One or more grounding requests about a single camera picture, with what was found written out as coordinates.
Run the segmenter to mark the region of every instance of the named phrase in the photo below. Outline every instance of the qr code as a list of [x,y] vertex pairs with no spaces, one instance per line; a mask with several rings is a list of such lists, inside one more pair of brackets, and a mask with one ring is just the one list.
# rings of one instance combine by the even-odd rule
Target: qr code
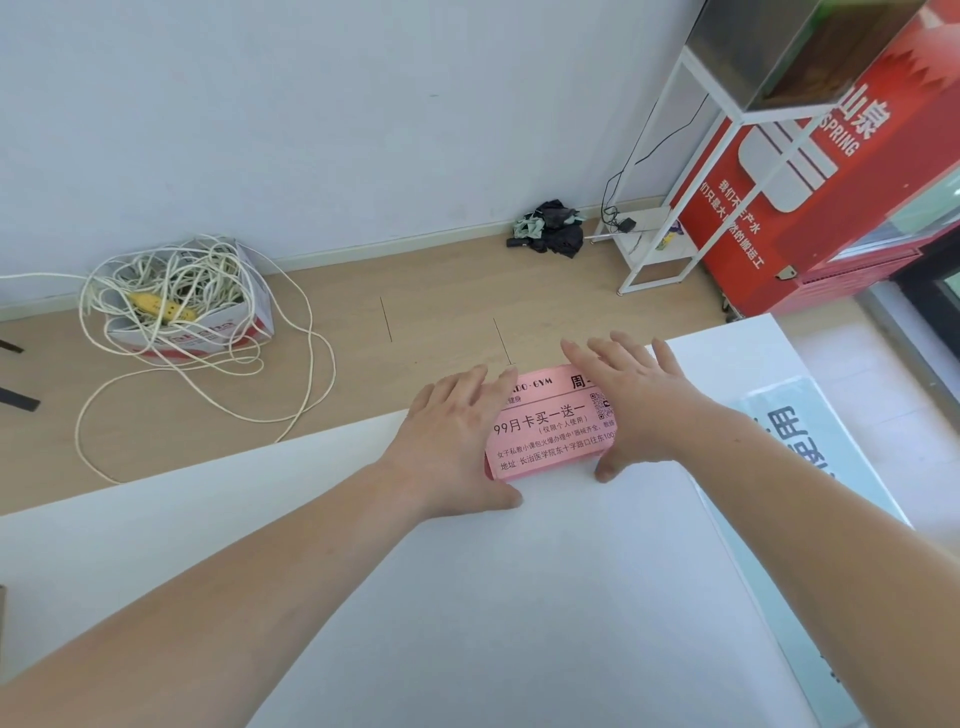
[[602,394],[590,392],[590,400],[593,402],[593,409],[596,411],[598,419],[605,421],[613,419],[613,408]]

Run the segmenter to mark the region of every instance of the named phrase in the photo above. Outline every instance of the glass door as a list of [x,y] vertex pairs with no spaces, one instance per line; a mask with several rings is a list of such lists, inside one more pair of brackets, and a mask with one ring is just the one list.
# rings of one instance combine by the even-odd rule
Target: glass door
[[879,228],[841,251],[846,260],[933,237],[960,220],[960,165],[887,218]]

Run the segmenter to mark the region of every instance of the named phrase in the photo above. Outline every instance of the pink flyer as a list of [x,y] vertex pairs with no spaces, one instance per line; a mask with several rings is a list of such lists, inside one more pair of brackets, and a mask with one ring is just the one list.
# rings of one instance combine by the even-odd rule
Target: pink flyer
[[610,403],[575,367],[520,375],[487,441],[490,475],[513,479],[596,455],[613,444]]

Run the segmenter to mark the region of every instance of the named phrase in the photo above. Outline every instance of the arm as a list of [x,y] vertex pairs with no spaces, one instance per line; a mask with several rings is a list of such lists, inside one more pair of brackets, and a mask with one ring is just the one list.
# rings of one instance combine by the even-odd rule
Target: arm
[[777,583],[877,728],[956,725],[960,565],[791,452],[745,415],[698,392],[669,347],[655,359],[626,334],[564,342],[617,418],[597,466],[677,460]]
[[330,616],[421,521],[513,508],[483,474],[516,370],[425,387],[383,457],[104,620],[0,691],[17,728],[244,726]]

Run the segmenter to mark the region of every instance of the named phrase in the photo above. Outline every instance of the white rope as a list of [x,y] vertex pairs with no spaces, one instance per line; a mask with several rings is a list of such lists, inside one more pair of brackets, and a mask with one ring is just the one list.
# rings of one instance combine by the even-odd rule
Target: white rope
[[[101,384],[100,387],[90,395],[84,403],[84,406],[81,407],[80,414],[77,416],[77,422],[74,425],[74,448],[81,460],[103,479],[114,484],[120,482],[114,480],[97,468],[90,462],[89,458],[87,458],[81,440],[81,427],[84,422],[84,416],[93,401],[110,385],[121,379],[148,374],[149,372],[177,372],[197,394],[231,417],[243,420],[244,422],[264,425],[288,423],[282,434],[274,440],[275,443],[285,438],[300,420],[300,417],[324,401],[326,396],[330,394],[330,390],[333,389],[333,383],[337,378],[337,359],[333,353],[333,347],[330,345],[330,342],[327,341],[324,336],[313,330],[313,306],[310,305],[310,300],[307,298],[307,295],[276,263],[250,246],[242,246],[245,250],[259,255],[268,261],[284,278],[290,281],[294,288],[300,293],[303,301],[306,303],[308,313],[306,327],[300,327],[287,318],[280,304],[276,301],[274,292],[270,290],[270,286],[267,285],[267,281],[264,280],[260,272],[246,259],[237,254],[237,246],[239,245],[239,243],[230,238],[200,235],[193,240],[179,245],[171,245],[160,249],[109,258],[97,266],[89,276],[73,276],[65,273],[22,273],[0,276],[0,279],[21,279],[43,276],[83,280],[84,285],[80,292],[78,314],[80,317],[80,326],[87,340],[105,352],[118,354],[120,356],[135,356],[141,361],[151,365],[150,369],[142,369],[138,372],[115,376],[113,379]],[[265,364],[260,356],[260,343],[252,340],[251,343],[245,342],[243,346],[238,346],[238,344],[245,339],[251,341],[248,339],[248,332],[251,328],[267,335],[267,332],[257,323],[256,312],[253,306],[254,288],[258,282],[270,293],[271,301],[276,307],[276,312],[280,315],[280,318],[291,328],[307,334],[307,349],[309,351],[306,392],[303,395],[300,408],[294,414],[287,417],[278,417],[269,420],[241,415],[224,407],[204,392],[204,390],[187,375],[187,372],[194,372],[199,369],[215,369],[229,376],[254,376],[263,371]],[[159,297],[160,311],[165,311],[167,305],[172,303],[176,309],[176,313],[173,316],[174,320],[164,324],[162,316],[154,316],[138,308],[130,298],[130,294],[137,293],[147,293]],[[237,324],[229,338],[226,338],[222,332],[214,331],[212,328],[204,325],[203,321],[205,316],[243,302],[247,304],[248,313],[246,317]],[[107,344],[98,341],[87,327],[87,319],[94,310],[104,313],[107,316],[103,330],[104,338],[108,342]],[[183,315],[186,310],[192,311],[197,315],[195,321],[177,320],[177,316]],[[129,330],[137,330],[143,335],[145,344],[142,349],[130,352],[109,338],[109,323],[117,317],[126,319],[129,322],[129,326],[127,327]],[[182,338],[187,331],[200,333],[201,335],[205,334],[215,341],[224,341],[226,350],[208,356],[197,356],[181,347],[174,340],[175,338]],[[310,398],[313,395],[313,369],[315,361],[313,338],[315,336],[326,344],[326,348],[330,353],[332,372],[329,384],[327,384],[326,389],[324,389],[324,393],[315,401],[310,402]],[[166,351],[173,350],[182,358],[186,359],[186,361],[171,361],[161,349]],[[237,354],[240,352],[247,353],[238,356]],[[160,361],[146,358],[147,354],[155,356]],[[246,367],[248,370],[236,371],[235,369],[227,369],[223,366],[225,364]]]

